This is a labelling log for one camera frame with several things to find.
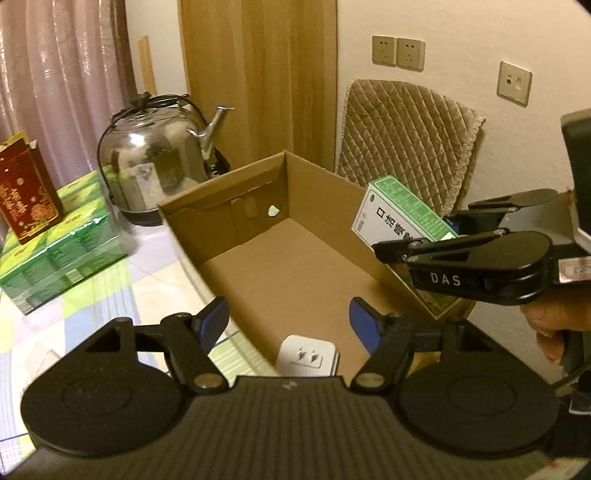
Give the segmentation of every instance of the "hole in cardboard box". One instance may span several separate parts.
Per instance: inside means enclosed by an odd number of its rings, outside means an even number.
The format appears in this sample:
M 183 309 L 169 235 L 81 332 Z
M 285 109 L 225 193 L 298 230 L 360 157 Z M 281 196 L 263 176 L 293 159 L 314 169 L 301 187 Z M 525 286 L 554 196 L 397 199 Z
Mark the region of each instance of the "hole in cardboard box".
M 275 205 L 271 205 L 267 210 L 267 215 L 270 217 L 276 217 L 277 215 L 279 215 L 279 212 L 279 208 L 277 208 Z

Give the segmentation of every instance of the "table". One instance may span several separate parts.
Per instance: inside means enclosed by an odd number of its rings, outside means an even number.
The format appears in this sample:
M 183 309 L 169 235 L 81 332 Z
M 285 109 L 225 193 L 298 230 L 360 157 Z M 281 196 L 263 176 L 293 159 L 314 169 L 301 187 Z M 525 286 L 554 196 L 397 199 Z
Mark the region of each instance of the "table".
M 197 313 L 209 299 L 211 293 L 197 291 L 185 275 L 167 227 L 132 226 L 131 233 L 137 242 L 132 255 L 26 316 L 6 295 L 0 296 L 1 473 L 34 450 L 20 401 L 30 383 L 24 363 L 37 342 L 63 356 L 114 317 L 154 324 L 171 313 Z M 209 356 L 230 383 L 237 375 L 276 375 L 233 321 Z M 141 352 L 138 358 L 168 370 L 162 354 Z

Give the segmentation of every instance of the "open cardboard box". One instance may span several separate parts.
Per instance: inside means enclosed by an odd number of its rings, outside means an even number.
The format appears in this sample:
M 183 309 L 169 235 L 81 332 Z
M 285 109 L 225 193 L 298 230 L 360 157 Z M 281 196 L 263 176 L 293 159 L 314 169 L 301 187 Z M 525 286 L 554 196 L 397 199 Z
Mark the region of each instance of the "open cardboard box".
M 200 184 L 161 214 L 196 287 L 204 281 L 229 300 L 233 320 L 270 363 L 288 335 L 329 340 L 340 352 L 337 374 L 349 382 L 368 358 L 349 325 L 353 297 L 431 319 L 351 231 L 363 194 L 285 152 Z M 471 306 L 461 301 L 447 317 Z

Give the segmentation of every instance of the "white wall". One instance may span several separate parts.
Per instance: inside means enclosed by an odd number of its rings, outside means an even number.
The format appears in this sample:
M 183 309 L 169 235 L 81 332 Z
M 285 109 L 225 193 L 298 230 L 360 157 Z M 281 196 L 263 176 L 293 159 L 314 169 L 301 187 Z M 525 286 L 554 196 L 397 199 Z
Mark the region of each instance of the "white wall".
M 338 18 L 339 136 L 353 80 L 404 80 L 486 116 L 467 201 L 572 185 L 560 115 L 591 106 L 591 16 L 574 0 L 338 0 Z M 424 40 L 424 71 L 373 64 L 372 35 Z M 497 97 L 501 60 L 533 72 L 527 108 Z M 470 319 L 556 377 L 518 309 L 480 304 Z
M 125 9 L 138 92 L 145 90 L 138 40 L 148 35 L 158 94 L 187 93 L 177 0 L 125 0 Z

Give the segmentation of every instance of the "round black disc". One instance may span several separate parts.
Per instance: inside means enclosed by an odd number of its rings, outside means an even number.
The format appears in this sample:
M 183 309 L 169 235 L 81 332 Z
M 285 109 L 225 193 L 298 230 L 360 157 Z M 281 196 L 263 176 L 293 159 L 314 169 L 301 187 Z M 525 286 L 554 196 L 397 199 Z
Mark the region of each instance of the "round black disc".
M 116 369 L 109 365 L 113 361 Z M 165 373 L 116 358 L 48 370 L 26 390 L 21 414 L 37 447 L 108 456 L 162 435 L 182 403 L 178 385 Z
M 427 440 L 460 455 L 534 447 L 555 424 L 558 400 L 519 360 L 491 352 L 444 357 L 402 383 L 398 405 Z

